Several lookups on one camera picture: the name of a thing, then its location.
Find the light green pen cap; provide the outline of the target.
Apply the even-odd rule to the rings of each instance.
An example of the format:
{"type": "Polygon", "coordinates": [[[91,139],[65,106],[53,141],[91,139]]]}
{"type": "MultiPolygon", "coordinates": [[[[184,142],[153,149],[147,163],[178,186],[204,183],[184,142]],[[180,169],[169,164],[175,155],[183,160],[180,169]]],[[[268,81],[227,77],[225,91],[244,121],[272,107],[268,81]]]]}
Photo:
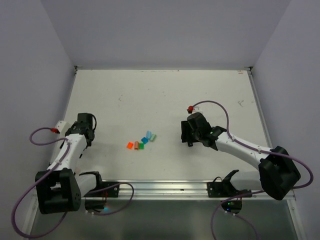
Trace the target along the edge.
{"type": "Polygon", "coordinates": [[[156,139],[156,137],[157,137],[156,134],[152,134],[149,140],[153,142],[156,139]]]}

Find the light blue pen cap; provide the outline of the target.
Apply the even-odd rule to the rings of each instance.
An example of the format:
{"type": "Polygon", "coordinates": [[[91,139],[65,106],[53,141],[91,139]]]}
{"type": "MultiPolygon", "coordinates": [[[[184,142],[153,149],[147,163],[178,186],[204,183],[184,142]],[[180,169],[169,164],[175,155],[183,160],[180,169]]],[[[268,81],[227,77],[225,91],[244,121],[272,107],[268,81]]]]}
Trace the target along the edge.
{"type": "Polygon", "coordinates": [[[152,137],[152,135],[153,135],[153,134],[152,134],[151,131],[148,130],[148,131],[146,132],[146,138],[147,138],[148,140],[152,137]]]}

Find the blue highlighter cap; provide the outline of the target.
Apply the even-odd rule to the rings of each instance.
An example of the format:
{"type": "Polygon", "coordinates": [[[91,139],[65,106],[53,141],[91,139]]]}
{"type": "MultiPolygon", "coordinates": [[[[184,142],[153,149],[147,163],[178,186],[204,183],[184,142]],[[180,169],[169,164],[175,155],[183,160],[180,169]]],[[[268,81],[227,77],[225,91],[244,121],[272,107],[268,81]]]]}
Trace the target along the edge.
{"type": "Polygon", "coordinates": [[[142,141],[144,144],[147,144],[149,140],[148,140],[146,137],[143,137],[143,138],[141,139],[141,141],[142,141]]]}

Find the green highlighter cap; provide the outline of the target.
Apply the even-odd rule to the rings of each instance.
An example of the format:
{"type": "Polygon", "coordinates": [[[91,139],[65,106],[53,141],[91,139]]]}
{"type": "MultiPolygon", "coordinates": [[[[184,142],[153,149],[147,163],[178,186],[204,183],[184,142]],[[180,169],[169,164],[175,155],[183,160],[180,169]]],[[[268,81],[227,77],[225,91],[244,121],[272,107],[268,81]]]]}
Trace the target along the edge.
{"type": "Polygon", "coordinates": [[[145,144],[143,142],[140,142],[139,145],[138,145],[138,148],[140,150],[143,150],[145,148],[145,144]]]}

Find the orange highlighter cap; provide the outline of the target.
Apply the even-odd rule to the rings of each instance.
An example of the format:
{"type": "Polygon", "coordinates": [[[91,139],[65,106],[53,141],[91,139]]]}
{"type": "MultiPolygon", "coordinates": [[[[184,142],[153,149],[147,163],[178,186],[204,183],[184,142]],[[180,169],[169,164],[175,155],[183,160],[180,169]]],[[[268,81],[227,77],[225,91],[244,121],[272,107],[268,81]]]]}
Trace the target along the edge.
{"type": "Polygon", "coordinates": [[[134,143],[133,143],[133,142],[129,142],[126,147],[127,147],[128,149],[132,149],[133,146],[134,146],[134,143]]]}

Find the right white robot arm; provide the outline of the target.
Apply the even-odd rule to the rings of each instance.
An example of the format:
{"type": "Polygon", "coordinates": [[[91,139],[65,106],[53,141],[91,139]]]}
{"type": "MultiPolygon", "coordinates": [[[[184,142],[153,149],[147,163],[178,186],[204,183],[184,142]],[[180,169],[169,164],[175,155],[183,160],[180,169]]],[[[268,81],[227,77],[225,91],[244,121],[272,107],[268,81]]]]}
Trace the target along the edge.
{"type": "Polygon", "coordinates": [[[210,198],[226,198],[263,191],[275,200],[282,200],[300,180],[301,174],[280,146],[274,149],[260,147],[235,136],[227,129],[211,126],[202,113],[191,114],[181,122],[181,141],[192,147],[204,147],[227,153],[254,167],[254,171],[232,170],[221,181],[207,183],[210,198]]]}

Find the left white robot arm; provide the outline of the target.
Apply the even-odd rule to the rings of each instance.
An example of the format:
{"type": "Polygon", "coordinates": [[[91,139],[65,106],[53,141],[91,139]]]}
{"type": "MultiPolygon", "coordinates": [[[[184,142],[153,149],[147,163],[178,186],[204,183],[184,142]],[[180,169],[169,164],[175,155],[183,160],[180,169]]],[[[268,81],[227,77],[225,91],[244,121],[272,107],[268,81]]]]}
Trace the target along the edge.
{"type": "Polygon", "coordinates": [[[59,153],[47,170],[35,176],[39,210],[42,214],[78,211],[82,197],[99,196],[104,184],[98,172],[76,173],[83,152],[92,146],[97,127],[91,113],[79,113],[73,124],[59,121],[50,131],[62,138],[59,153]]]}

